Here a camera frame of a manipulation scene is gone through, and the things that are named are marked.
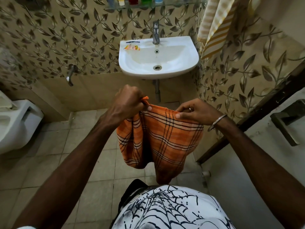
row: hand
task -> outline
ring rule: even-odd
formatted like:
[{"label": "hand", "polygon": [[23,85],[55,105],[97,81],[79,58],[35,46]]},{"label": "hand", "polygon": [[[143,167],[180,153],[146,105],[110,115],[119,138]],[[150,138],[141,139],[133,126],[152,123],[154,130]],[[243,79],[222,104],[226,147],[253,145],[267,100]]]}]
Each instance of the hand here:
[{"label": "hand", "polygon": [[212,125],[223,115],[212,105],[198,98],[181,104],[176,111],[180,112],[176,114],[176,118],[194,120],[203,125]]},{"label": "hand", "polygon": [[144,109],[141,98],[145,95],[137,87],[131,87],[128,84],[119,90],[116,94],[112,106],[107,113],[116,124],[120,124],[123,120],[132,118],[139,111]]}]

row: red bottle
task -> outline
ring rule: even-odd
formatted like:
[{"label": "red bottle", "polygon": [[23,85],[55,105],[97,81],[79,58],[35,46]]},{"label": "red bottle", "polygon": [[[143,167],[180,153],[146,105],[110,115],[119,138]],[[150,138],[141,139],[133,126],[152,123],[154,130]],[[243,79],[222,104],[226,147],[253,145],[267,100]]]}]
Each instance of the red bottle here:
[{"label": "red bottle", "polygon": [[138,0],[128,0],[130,5],[137,5],[139,3]]}]

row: plaid cloth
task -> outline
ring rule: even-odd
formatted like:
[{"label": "plaid cloth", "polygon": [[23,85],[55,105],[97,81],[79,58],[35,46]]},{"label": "plaid cloth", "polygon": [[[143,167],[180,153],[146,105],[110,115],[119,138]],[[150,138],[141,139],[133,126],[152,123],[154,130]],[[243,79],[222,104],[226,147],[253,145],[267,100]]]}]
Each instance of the plaid cloth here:
[{"label": "plaid cloth", "polygon": [[117,128],[120,150],[127,165],[144,169],[154,162],[159,184],[168,184],[183,170],[185,158],[198,145],[203,125],[178,120],[178,112],[156,105],[140,111]]}]

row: white toilet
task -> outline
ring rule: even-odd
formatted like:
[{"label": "white toilet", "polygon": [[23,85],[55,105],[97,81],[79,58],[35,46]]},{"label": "white toilet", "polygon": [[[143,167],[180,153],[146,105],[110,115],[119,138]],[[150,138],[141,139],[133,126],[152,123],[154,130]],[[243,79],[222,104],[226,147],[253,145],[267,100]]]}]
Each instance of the white toilet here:
[{"label": "white toilet", "polygon": [[42,118],[29,100],[11,101],[0,91],[0,154],[25,146]]}]

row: toiletry bottle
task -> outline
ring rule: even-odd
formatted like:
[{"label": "toiletry bottle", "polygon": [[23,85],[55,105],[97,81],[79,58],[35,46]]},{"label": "toiletry bottle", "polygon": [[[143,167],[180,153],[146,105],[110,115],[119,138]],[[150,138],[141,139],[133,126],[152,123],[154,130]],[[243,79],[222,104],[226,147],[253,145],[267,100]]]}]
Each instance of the toiletry bottle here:
[{"label": "toiletry bottle", "polygon": [[114,7],[114,0],[107,0],[110,7]]},{"label": "toiletry bottle", "polygon": [[138,0],[128,0],[130,5],[137,5],[139,3]]},{"label": "toiletry bottle", "polygon": [[156,4],[160,4],[160,3],[162,3],[163,2],[163,0],[155,0],[155,3]]},{"label": "toiletry bottle", "polygon": [[125,5],[125,0],[118,0],[121,6]]},{"label": "toiletry bottle", "polygon": [[150,4],[152,0],[141,0],[143,4]]}]

